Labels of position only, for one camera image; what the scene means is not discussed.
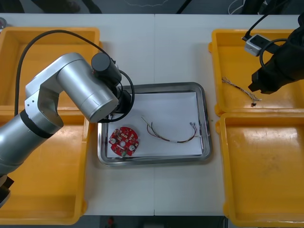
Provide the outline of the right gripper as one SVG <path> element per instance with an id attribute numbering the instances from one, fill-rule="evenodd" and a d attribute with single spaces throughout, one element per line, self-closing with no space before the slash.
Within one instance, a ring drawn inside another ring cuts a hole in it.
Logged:
<path id="1" fill-rule="evenodd" d="M 281 87 L 304 78 L 304 47 L 286 41 L 276 49 L 268 62 L 263 61 L 263 54 L 274 41 L 267 43 L 260 51 L 261 67 L 252 75 L 248 86 L 251 92 L 260 91 L 262 94 L 272 94 Z"/>

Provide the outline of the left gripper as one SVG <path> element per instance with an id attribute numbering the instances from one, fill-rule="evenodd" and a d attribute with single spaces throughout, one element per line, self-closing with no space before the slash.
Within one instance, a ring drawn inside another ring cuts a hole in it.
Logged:
<path id="1" fill-rule="evenodd" d="M 124 89 L 117 88 L 116 97 L 118 106 L 115 109 L 115 114 L 128 114 L 131 108 L 131 94 Z"/>

